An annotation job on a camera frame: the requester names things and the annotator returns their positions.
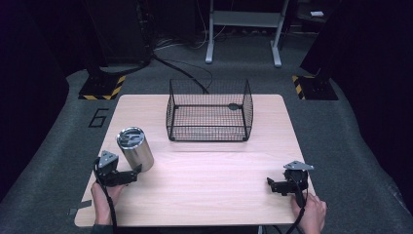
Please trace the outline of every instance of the dark floor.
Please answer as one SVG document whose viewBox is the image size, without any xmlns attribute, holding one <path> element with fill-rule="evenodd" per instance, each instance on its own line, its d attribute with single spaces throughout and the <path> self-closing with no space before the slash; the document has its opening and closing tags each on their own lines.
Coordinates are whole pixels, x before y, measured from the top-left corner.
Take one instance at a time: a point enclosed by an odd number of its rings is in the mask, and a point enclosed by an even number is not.
<svg viewBox="0 0 413 234">
<path fill-rule="evenodd" d="M 314 36 L 289 35 L 281 51 L 282 68 L 273 65 L 271 39 L 246 36 L 216 42 L 212 64 L 205 64 L 207 45 L 197 50 L 171 46 L 155 53 L 162 59 L 179 61 L 170 62 L 196 78 L 210 78 L 206 70 L 213 79 L 246 78 L 254 94 L 279 94 L 284 98 L 304 159 L 316 167 L 311 172 L 314 188 L 329 205 L 323 233 L 413 233 L 412 215 L 398 199 L 393 180 L 361 138 L 354 113 L 340 88 L 332 82 L 339 97 L 336 101 L 298 98 L 291 76 L 307 74 L 299 65 Z M 168 94 L 169 79 L 184 77 L 153 60 L 127 75 L 120 96 Z M 66 105 L 0 204 L 0 233 L 90 232 L 90 228 L 75 226 L 74 215 L 67 213 L 81 202 L 91 164 L 99 154 L 119 97 L 78 99 L 87 78 L 86 71 L 67 77 L 70 92 Z M 99 108 L 108 109 L 103 111 L 107 116 L 103 127 L 88 128 Z M 273 227 L 267 231 L 276 233 Z"/>
</svg>

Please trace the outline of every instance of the wooden table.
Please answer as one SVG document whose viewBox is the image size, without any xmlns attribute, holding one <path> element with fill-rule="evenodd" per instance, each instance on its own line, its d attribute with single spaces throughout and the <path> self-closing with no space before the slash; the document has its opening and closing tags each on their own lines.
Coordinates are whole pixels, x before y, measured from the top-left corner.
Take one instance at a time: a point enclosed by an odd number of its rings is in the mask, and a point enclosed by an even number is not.
<svg viewBox="0 0 413 234">
<path fill-rule="evenodd" d="M 122 192 L 120 226 L 270 225 L 294 222 L 289 197 L 272 193 L 267 177 L 284 181 L 283 165 L 304 162 L 285 104 L 278 95 L 253 95 L 253 124 L 244 142 L 169 141 L 168 95 L 121 96 L 100 152 L 119 155 L 118 171 L 129 171 L 117 145 L 124 128 L 143 130 L 155 158 L 151 170 Z M 82 201 L 92 199 L 91 175 Z M 309 179 L 309 192 L 314 188 Z M 94 206 L 78 211 L 78 226 L 94 224 Z"/>
</svg>

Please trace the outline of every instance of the black wire basket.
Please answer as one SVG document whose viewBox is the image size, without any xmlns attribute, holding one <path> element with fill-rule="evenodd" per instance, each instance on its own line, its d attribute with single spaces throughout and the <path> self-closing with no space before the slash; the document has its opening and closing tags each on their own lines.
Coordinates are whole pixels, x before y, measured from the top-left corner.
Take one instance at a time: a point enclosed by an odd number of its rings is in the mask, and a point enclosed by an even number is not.
<svg viewBox="0 0 413 234">
<path fill-rule="evenodd" d="M 248 80 L 169 80 L 170 140 L 247 141 L 252 117 Z"/>
</svg>

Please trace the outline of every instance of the table leg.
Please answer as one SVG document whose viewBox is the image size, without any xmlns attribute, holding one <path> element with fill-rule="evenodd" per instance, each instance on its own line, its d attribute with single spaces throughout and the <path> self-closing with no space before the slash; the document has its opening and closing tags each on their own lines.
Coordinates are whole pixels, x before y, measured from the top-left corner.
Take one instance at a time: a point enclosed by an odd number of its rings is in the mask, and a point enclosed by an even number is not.
<svg viewBox="0 0 413 234">
<path fill-rule="evenodd" d="M 206 50 L 206 63 L 212 63 L 213 56 L 213 0 L 209 5 L 209 41 Z"/>
</svg>

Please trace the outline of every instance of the stainless steel container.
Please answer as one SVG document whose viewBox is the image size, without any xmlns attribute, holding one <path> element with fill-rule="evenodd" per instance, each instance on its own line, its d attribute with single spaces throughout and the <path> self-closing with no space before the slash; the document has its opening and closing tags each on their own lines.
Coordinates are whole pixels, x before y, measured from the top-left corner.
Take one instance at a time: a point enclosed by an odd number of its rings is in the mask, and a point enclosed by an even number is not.
<svg viewBox="0 0 413 234">
<path fill-rule="evenodd" d="M 142 164 L 142 172 L 154 165 L 154 157 L 146 140 L 145 133 L 137 127 L 123 129 L 116 137 L 119 147 L 134 170 Z"/>
</svg>

